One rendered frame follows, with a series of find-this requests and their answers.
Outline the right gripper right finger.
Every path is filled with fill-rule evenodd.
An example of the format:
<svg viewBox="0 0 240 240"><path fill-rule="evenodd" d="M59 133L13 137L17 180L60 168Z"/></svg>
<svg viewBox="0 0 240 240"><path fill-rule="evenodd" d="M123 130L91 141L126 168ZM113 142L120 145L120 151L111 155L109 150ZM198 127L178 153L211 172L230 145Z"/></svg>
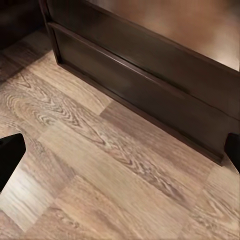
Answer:
<svg viewBox="0 0 240 240"><path fill-rule="evenodd" d="M224 151L234 164L238 172L240 173L240 135L235 133L229 133L227 135Z"/></svg>

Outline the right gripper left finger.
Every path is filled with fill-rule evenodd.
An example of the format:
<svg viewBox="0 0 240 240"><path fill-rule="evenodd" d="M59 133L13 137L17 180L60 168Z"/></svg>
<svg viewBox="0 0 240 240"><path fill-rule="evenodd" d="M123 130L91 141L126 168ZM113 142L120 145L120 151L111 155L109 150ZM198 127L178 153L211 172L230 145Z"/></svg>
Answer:
<svg viewBox="0 0 240 240"><path fill-rule="evenodd" d="M22 133L0 138L0 194L25 153Z"/></svg>

